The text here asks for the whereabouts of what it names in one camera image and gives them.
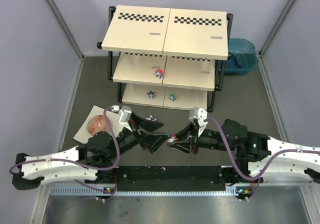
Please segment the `pink-hooded Doraemon figure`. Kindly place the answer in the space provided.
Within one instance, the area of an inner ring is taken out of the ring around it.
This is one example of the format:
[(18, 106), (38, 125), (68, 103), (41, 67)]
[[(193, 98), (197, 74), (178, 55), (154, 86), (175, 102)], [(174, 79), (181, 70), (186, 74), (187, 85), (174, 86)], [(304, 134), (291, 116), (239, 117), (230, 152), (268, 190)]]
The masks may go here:
[(156, 71), (155, 71), (155, 76), (156, 76), (156, 78), (157, 79), (162, 79), (162, 77), (163, 77), (163, 70), (162, 69), (157, 69)]

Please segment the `three-tier beige black shelf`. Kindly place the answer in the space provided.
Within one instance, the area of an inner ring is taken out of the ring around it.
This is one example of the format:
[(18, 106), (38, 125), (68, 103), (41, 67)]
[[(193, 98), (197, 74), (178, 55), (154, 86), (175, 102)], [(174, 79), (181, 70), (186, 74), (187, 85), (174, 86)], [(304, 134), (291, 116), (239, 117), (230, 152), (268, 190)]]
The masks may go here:
[[(118, 86), (118, 102), (213, 111), (231, 58), (231, 13), (117, 5), (109, 7), (108, 17), (97, 48), (108, 52), (107, 77)], [(157, 69), (163, 70), (162, 79), (156, 78)], [(156, 93), (153, 100), (150, 90)]]

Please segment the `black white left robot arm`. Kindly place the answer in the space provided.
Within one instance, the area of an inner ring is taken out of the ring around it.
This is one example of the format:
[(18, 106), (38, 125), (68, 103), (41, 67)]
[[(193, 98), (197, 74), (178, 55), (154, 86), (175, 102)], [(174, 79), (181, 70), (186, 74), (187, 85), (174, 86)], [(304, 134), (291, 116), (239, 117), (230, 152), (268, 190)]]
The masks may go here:
[(122, 154), (136, 146), (153, 154), (171, 136), (157, 132), (162, 122), (143, 119), (131, 111), (106, 109), (102, 117), (108, 130), (97, 132), (85, 144), (44, 156), (17, 154), (9, 170), (12, 185), (17, 190), (32, 190), (67, 181), (107, 184), (116, 179)]

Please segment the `grey-hooded Doraemon figure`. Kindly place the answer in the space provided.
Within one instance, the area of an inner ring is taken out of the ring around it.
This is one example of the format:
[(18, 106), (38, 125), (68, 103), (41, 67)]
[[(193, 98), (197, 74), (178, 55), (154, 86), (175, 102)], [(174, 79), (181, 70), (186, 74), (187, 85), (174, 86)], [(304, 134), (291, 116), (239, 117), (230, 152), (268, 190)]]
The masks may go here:
[(153, 100), (155, 98), (155, 92), (153, 92), (152, 90), (150, 90), (149, 92), (147, 92), (148, 98)]

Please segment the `orange lion Doraemon figure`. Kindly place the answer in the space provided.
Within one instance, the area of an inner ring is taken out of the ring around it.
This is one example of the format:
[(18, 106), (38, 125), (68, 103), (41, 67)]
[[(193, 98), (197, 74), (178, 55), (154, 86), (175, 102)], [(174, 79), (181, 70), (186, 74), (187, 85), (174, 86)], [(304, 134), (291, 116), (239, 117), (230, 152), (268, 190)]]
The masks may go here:
[(176, 140), (177, 140), (178, 138), (177, 138), (177, 136), (176, 135), (172, 135), (172, 136), (170, 136), (170, 138), (168, 139), (168, 143), (173, 143), (173, 142), (175, 142)]

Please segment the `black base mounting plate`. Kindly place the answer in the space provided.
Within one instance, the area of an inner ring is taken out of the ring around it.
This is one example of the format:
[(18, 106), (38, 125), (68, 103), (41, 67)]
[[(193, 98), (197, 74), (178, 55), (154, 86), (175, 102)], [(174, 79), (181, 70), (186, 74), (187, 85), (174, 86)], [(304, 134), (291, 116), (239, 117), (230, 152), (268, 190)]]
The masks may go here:
[(226, 184), (250, 183), (229, 166), (121, 166), (96, 176), (85, 183), (116, 184), (123, 192), (221, 191)]

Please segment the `white square plate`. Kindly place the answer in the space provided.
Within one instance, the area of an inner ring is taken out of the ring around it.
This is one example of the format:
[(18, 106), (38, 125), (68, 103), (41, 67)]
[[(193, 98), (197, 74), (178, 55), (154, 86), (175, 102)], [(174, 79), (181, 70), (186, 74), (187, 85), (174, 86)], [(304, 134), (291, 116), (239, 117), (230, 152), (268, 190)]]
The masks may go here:
[[(80, 129), (77, 131), (77, 133), (74, 135), (73, 139), (83, 144), (87, 143), (89, 138), (92, 137), (87, 131), (88, 121), (96, 115), (103, 115), (103, 111), (104, 111), (103, 108), (100, 108), (98, 106), (93, 106), (88, 116), (86, 117), (84, 123), (82, 124)], [(109, 134), (111, 133), (111, 129), (112, 129), (115, 136), (117, 137), (120, 131), (123, 129), (122, 125), (118, 123), (118, 115), (110, 111), (107, 111), (106, 115), (111, 123), (111, 127), (109, 127)]]

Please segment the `teal-hooded Doraemon figure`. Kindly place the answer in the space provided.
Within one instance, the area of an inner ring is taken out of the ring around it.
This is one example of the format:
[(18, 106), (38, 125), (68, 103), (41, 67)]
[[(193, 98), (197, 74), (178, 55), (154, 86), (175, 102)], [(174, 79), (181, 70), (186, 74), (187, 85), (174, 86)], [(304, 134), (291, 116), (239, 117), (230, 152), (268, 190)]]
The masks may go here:
[(176, 95), (175, 94), (170, 94), (169, 95), (169, 100), (171, 101), (171, 102), (174, 102), (175, 100), (176, 100)]

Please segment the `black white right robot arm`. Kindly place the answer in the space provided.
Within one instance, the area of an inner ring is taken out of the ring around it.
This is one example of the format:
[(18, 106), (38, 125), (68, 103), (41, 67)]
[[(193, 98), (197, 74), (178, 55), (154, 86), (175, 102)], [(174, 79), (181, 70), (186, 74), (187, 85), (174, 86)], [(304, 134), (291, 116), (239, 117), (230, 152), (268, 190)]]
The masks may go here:
[(298, 179), (320, 182), (320, 150), (251, 132), (247, 126), (226, 119), (193, 121), (168, 140), (170, 148), (197, 154), (200, 148), (226, 151), (232, 169), (231, 182)]

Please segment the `teal plastic basin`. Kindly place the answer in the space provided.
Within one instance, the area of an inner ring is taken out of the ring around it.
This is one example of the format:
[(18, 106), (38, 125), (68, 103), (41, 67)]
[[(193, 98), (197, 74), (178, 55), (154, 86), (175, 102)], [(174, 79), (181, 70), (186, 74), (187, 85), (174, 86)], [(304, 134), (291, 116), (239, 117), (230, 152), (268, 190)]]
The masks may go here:
[(228, 47), (232, 56), (226, 61), (225, 75), (245, 75), (258, 67), (256, 49), (249, 40), (231, 38)]

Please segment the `red patterned bowl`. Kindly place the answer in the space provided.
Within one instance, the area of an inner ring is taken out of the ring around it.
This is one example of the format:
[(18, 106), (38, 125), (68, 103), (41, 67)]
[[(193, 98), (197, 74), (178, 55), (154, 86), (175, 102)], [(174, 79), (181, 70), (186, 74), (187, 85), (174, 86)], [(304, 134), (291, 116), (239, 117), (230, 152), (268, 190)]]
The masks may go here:
[(96, 135), (98, 132), (110, 132), (108, 123), (104, 115), (96, 115), (92, 117), (87, 124), (87, 131), (91, 136)]

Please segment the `purple white Doraemon figure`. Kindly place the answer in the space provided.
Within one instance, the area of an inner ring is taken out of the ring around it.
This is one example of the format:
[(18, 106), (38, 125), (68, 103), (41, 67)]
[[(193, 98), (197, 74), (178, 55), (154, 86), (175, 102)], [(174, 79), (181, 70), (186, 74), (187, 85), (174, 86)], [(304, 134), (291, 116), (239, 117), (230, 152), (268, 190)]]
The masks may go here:
[(157, 118), (155, 118), (153, 115), (150, 115), (149, 117), (146, 118), (146, 120), (156, 122)]

